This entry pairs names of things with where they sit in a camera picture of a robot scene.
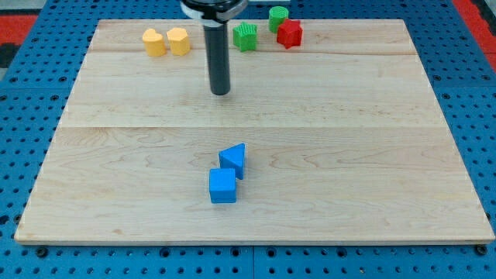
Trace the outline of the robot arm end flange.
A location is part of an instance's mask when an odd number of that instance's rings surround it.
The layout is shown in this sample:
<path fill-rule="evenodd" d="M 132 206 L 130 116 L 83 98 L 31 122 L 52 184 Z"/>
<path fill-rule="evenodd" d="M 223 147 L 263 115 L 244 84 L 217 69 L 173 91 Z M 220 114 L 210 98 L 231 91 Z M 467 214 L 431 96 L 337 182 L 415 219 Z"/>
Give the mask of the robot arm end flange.
<path fill-rule="evenodd" d="M 203 26 L 218 27 L 238 16 L 247 6 L 247 0 L 180 0 L 181 10 Z"/>

